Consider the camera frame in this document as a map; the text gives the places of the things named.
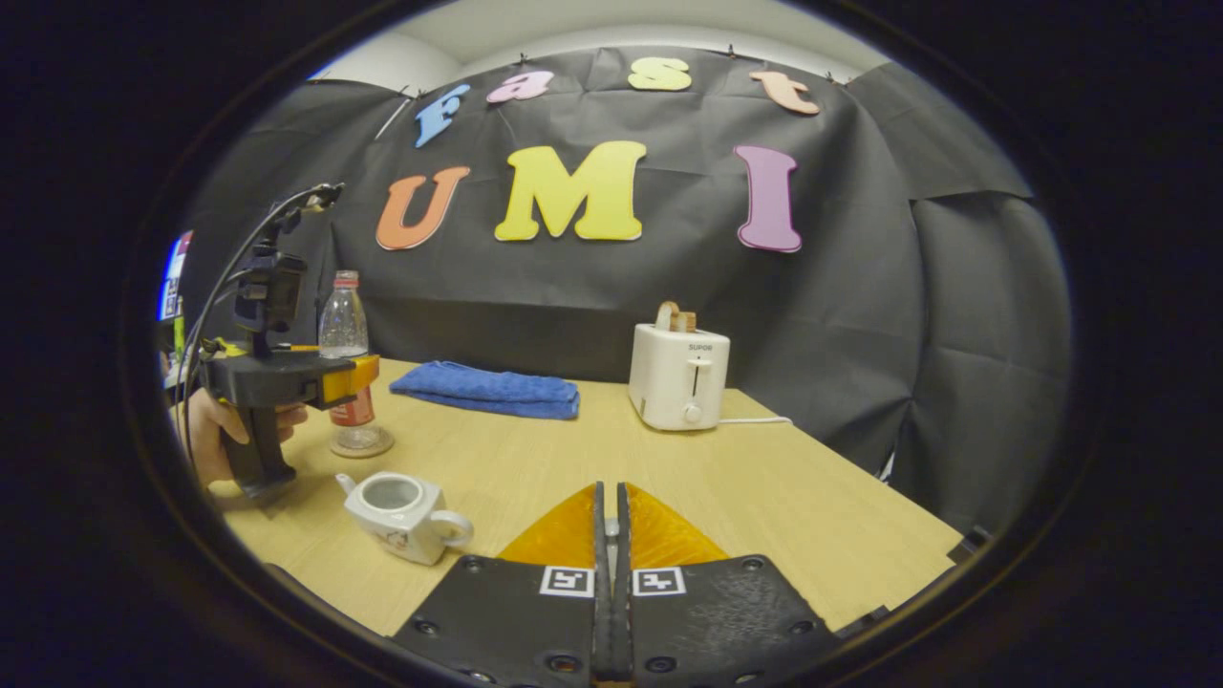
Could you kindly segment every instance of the hand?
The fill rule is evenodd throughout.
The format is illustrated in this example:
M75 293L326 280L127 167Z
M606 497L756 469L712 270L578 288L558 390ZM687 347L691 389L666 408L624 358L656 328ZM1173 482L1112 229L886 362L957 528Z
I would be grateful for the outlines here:
M205 390L197 390L187 400L187 404L191 407L187 434L191 436L191 453L196 459L199 483L207 486L214 480L234 480L229 457L221 445L221 431L240 445L251 442L251 435L242 425L237 409L213 400ZM307 418L305 404L276 407L276 436L281 442L289 440L294 436L294 426L306 423ZM180 440L186 450L186 440Z

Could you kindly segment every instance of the monitor screen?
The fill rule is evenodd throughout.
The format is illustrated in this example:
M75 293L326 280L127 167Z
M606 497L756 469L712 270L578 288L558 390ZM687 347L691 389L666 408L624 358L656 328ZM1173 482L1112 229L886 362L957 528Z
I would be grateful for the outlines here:
M182 262L187 257L187 247L191 244L191 232L186 232L174 242L170 251L170 259L165 265L165 279L161 282L161 299L158 303L158 319L170 319L181 314L179 309L179 275L182 273Z

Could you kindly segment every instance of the purple letter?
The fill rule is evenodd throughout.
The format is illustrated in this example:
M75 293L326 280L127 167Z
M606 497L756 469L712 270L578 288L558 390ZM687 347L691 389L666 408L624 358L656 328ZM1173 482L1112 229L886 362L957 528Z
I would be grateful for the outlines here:
M759 145L735 145L747 163L747 221L739 227L744 246L793 253L802 237L790 226L790 170L794 158Z

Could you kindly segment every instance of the orange plastic part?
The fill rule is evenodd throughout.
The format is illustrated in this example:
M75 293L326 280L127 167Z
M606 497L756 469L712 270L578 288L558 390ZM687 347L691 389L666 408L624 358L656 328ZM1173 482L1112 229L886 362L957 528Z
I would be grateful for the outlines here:
M684 517L632 484L629 513L632 568L660 568L729 558ZM498 555L536 566L594 568L594 486L553 507Z
M629 483L629 516L632 523L632 568L660 568L715 562L726 552L706 538L675 510Z
M498 556L525 565L594 568L594 485L553 507Z

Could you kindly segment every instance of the black fabric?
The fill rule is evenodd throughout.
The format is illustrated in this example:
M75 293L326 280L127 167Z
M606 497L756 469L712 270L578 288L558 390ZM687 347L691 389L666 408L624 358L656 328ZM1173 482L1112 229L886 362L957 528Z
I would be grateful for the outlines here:
M629 65L652 55L685 60L692 86L635 90ZM505 78L541 68L556 75L545 94L484 101ZM773 103L748 76L762 70L805 83L821 114ZM415 148L415 115L457 83L471 90L453 123ZM313 341L334 270L358 269L375 353L624 382L632 324L671 298L730 336L728 385L868 472L895 452L893 485L961 532L997 529L1026 497L1065 395L1062 265L1014 165L914 75L885 65L846 87L702 50L585 50L442 87L375 138L404 101L372 86L302 86L240 141L183 227L197 230L188 315L272 200L344 181L336 207L283 242L311 262L317 288L289 339ZM616 139L647 147L634 187L638 240L585 241L571 226L494 238L511 153L552 145L572 172ZM739 241L748 196L737 144L797 160L799 252ZM412 249L379 247L388 186L453 165L472 171L437 232ZM432 192L418 189L406 222ZM225 330L214 321L210 331Z

